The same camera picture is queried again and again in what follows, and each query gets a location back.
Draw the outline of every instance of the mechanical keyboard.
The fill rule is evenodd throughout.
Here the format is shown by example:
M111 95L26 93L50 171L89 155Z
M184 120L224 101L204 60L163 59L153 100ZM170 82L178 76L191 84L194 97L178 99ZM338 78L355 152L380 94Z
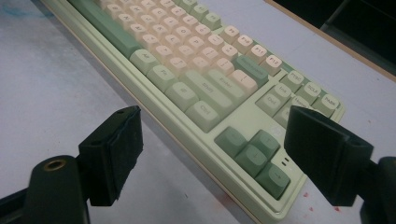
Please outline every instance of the mechanical keyboard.
M338 122L335 96L196 0L42 2L255 221L285 217L290 106Z

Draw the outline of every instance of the white desk surface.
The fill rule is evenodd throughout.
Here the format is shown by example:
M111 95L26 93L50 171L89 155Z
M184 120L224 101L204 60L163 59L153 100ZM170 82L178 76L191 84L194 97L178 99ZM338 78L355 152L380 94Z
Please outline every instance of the white desk surface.
M244 34L339 97L341 124L396 156L396 85L262 0L201 0ZM135 101L37 1L0 0L0 198L32 168L78 144ZM251 223L252 220L142 112L144 151L120 200L90 207L92 223ZM360 223L361 199L330 206L308 180L280 223Z

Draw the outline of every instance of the green keycap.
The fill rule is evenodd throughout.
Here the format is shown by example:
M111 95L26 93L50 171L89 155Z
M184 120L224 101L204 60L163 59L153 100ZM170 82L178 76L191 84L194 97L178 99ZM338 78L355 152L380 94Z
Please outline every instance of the green keycap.
M256 181L275 199L279 200L288 186L290 178L279 167L268 163L256 177Z
M170 86L177 82L175 74L163 65L153 67L148 72L148 79L162 92L165 92Z
M209 12L201 20L201 23L213 31L221 27L221 18L218 14Z
M174 2L176 5L179 5L180 2L181 2L181 0L173 0L173 2Z
M181 0L178 4L181 8L190 13L192 9L197 5L197 0Z
M269 73L246 55L240 55L234 59L233 66L235 67L235 70L242 70L248 76L253 78L257 82L257 86L259 88L268 81Z
M274 114L280 109L282 103L280 100L271 93L266 93L262 98L260 98L256 105L267 115L273 117Z
M230 157L234 158L248 141L236 129L228 127L215 139L215 142Z
M265 155L253 145L247 145L235 161L252 177L255 177L267 163Z
M165 95L182 111L198 102L198 96L183 82L177 82L172 85Z
M271 160L276 151L280 148L280 144L276 139L263 130L259 130L249 143L264 153L268 160Z
M219 114L206 102L198 101L191 106L186 115L205 133L220 122Z
M139 49L131 55L130 61L140 70L141 73L147 75L149 70L160 62L146 49Z
M224 76L219 70L209 70L206 77L229 97L234 104L239 105L248 98L248 95L238 85Z
M209 13L209 8L207 6L198 4L192 9L190 15L195 17L195 19L197 19L198 21L201 21L208 13Z
M214 108L222 118L233 110L233 102L198 72L190 70L180 80L195 91L201 100Z
M92 0L69 0L85 19L87 19L110 43L116 47L125 58L130 56L141 45L122 27L111 19L99 6Z

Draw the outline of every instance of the white keycap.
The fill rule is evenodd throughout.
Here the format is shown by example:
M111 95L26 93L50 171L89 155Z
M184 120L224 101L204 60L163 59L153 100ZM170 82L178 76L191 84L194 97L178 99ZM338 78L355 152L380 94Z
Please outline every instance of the white keycap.
M166 63L173 57L173 51L165 45L160 45L152 51L152 55L154 55L154 57L161 63Z
M246 54L253 47L253 39L247 35L240 35L234 41L233 46L242 54Z
M106 6L105 12L115 20L123 11L122 7L117 4L109 4Z
M155 19L156 22L160 22L166 18L167 13L162 8L156 7L150 11L150 15Z
M134 4L133 0L118 0L118 2L120 4L120 7L122 7L122 9L124 10Z
M166 35L165 38L161 40L161 42L165 45L168 46L171 50L175 50L178 48L181 44L183 44L180 40L175 35Z
M207 39L212 35L212 31L209 29L209 27L198 23L197 26L195 26L194 31L197 35L199 35L202 39Z
M211 47L204 48L200 55L210 64L215 63L220 56L219 53Z
M241 70L233 71L228 78L235 82L247 95L251 95L258 89L256 81Z
M234 46L226 44L221 48L221 54L224 58L233 61L238 57L238 50Z
M187 40L186 45L190 46L195 52L201 51L204 48L205 42L198 36L193 36Z
M253 60L255 63L262 63L265 60L267 53L267 49L265 49L261 45L255 45L253 48L247 51L247 56Z
M124 30L128 30L129 27L134 23L134 18L129 14L121 13L117 17L117 22L122 26Z
M160 5L166 12L171 12L171 9L175 6L172 0L161 0Z
M144 25L144 26L146 26L146 27L150 27L150 26L152 26L152 25L157 23L155 21L155 19L152 16L148 15L148 14L141 15L138 18L137 22L142 24L142 25Z
M280 71L280 65L282 64L282 60L277 58L275 55L270 55L266 58L260 66L268 71L271 77L273 77L276 73Z
M232 44L240 36L240 34L238 29L229 25L224 28L224 30L220 33L220 36L225 42Z
M184 43L191 37L191 30L185 26L179 26L174 30L172 34L177 36L181 40L181 42Z
M140 6L131 6L126 10L126 12L131 14L134 18L138 18L145 13L143 8Z
M183 17L182 20L184 22L184 25L189 29L193 29L198 24L198 20L190 15Z
M173 7L171 9L171 15L177 20L181 20L186 15L186 10L181 7Z
M157 36L159 39L163 39L165 36L170 35L168 29L166 29L163 25L155 24L151 26L151 33Z
M152 52L154 48L160 46L160 41L155 35L143 35L141 44L145 49Z
M214 68L218 69L225 76L230 75L235 70L233 64L226 58L218 59Z
M204 74L205 72L209 71L210 63L205 60L203 57L194 57L190 62L189 62L189 67L192 68L193 70L197 71L200 74Z
M145 26L134 23L130 26L128 32L131 33L132 36L134 36L134 39L136 39L138 42L141 42L143 35L146 35L148 33L148 30Z
M165 65L176 77L183 76L189 68L187 63L181 58L171 58Z
M140 2L140 6L145 10L146 13L149 13L152 9L154 9L155 3L151 0L143 0Z
M219 35L210 35L207 40L210 42L211 47L220 50L224 45L224 40Z
M166 27L166 29L168 29L169 31L172 31L172 30L174 30L175 27L178 27L179 22L174 17L167 17L167 18L163 19L161 24L164 27Z
M186 63L196 56L195 51L187 45L177 47L177 57L182 58Z

